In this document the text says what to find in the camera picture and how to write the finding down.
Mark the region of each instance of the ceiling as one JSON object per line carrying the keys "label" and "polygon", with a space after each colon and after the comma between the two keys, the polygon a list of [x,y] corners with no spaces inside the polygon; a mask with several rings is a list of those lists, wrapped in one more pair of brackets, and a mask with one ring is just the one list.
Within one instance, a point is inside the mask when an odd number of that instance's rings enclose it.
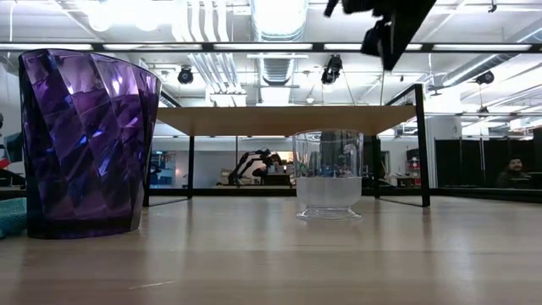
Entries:
{"label": "ceiling", "polygon": [[[152,11],[158,14],[160,25],[156,30],[143,31],[135,25],[112,25],[109,30],[98,32],[89,25],[86,12],[81,8],[93,0],[0,0],[0,41],[14,42],[174,42],[170,20],[180,16],[173,1],[152,2]],[[250,7],[247,0],[226,0],[227,29],[235,42],[253,40]],[[375,19],[370,14],[344,15],[339,9],[330,19],[323,17],[325,0],[309,0],[307,22],[302,40],[306,42],[361,42]],[[511,36],[521,29],[539,22],[542,27],[542,0],[497,1],[498,9],[489,14],[489,0],[438,0],[423,22],[412,42],[510,42]],[[115,12],[120,17],[122,12]],[[3,62],[16,65],[16,53],[0,53]],[[164,90],[185,107],[211,106],[206,99],[207,84],[195,69],[194,81],[181,85],[176,74],[183,64],[191,64],[186,53],[117,53],[116,56],[138,63],[142,59],[158,75],[171,73],[163,79]],[[292,89],[285,104],[360,105],[386,103],[396,94],[417,81],[431,82],[432,75],[445,75],[477,58],[480,54],[466,53],[408,53],[401,57],[392,73],[382,74],[378,58],[355,53],[341,54],[344,72],[335,82],[332,91],[323,91],[319,80],[322,66],[329,54],[309,53],[307,58],[296,60],[291,84]],[[261,100],[258,89],[260,78],[255,59],[246,53],[234,53],[234,62],[247,105]],[[463,83],[448,92],[450,99],[461,97],[462,107],[473,111],[480,103],[503,97],[540,85],[542,79],[542,53],[524,54],[492,69],[495,82],[491,85]],[[542,91],[515,101],[512,106],[542,102]]]}

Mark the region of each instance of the air duct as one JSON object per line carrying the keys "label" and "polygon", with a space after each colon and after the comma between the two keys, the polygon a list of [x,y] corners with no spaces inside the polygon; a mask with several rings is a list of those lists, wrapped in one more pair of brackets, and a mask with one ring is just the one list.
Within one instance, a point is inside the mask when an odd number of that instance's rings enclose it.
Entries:
{"label": "air duct", "polygon": [[[308,0],[251,0],[252,33],[259,42],[299,42],[307,20]],[[294,59],[260,58],[263,81],[283,86],[294,72]]]}
{"label": "air duct", "polygon": [[[542,19],[532,23],[527,28],[519,31],[512,36],[507,43],[541,43],[542,42]],[[451,71],[441,77],[435,77],[435,83],[429,86],[429,90],[438,90],[451,86],[459,85],[467,80],[471,80],[478,75],[483,74],[494,67],[503,64],[517,55],[516,53],[480,55],[460,68]]]}

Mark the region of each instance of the wooden table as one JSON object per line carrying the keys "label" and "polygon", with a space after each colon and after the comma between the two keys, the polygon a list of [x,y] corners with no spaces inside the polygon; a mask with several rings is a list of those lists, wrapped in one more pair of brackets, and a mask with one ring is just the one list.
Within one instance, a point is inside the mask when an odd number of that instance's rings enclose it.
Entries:
{"label": "wooden table", "polygon": [[364,197],[356,223],[294,197],[196,197],[129,234],[0,241],[0,304],[541,304],[542,206]]}

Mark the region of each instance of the man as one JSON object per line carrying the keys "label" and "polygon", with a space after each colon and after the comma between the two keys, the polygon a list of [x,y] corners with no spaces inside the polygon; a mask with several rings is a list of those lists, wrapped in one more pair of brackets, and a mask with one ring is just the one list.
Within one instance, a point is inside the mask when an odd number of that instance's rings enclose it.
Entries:
{"label": "man", "polygon": [[522,172],[522,160],[516,156],[508,162],[497,178],[496,186],[501,188],[529,188],[531,176]]}

